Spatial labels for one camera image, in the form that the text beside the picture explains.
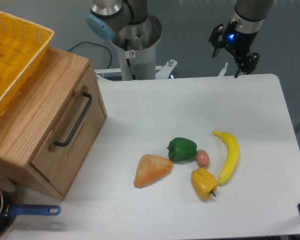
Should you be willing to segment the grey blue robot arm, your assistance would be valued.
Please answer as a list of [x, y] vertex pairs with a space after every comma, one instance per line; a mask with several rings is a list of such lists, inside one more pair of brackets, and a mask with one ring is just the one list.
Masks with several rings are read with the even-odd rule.
[[[221, 49], [232, 55], [236, 78], [252, 73], [258, 64], [260, 55], [250, 47], [272, 5], [271, 0], [238, 0], [228, 24], [217, 25], [210, 34], [212, 57]], [[156, 45], [163, 30], [159, 19], [149, 13], [146, 0], [94, 0], [86, 23], [115, 45], [124, 81], [157, 78]]]

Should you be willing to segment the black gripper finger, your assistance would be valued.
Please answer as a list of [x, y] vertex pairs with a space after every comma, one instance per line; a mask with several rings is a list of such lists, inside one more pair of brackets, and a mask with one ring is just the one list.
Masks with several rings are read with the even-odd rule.
[[239, 55], [234, 52], [234, 60], [237, 65], [237, 72], [234, 77], [237, 78], [240, 74], [248, 75], [252, 73], [258, 64], [260, 55], [256, 52], [248, 52], [246, 55]]
[[212, 52], [212, 58], [215, 58], [219, 52], [220, 49], [223, 49], [225, 47], [225, 43], [223, 40], [219, 40], [220, 36], [223, 36], [225, 32], [224, 25], [221, 23], [217, 25], [213, 30], [212, 33], [208, 39], [208, 42], [212, 44], [213, 52]]

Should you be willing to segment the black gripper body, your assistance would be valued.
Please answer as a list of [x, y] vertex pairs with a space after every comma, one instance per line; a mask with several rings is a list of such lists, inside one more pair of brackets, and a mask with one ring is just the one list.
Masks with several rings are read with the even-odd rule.
[[243, 33], [236, 30], [236, 27], [239, 27], [237, 20], [229, 21], [222, 40], [225, 42], [225, 49], [234, 57], [235, 62], [244, 63], [256, 33]]

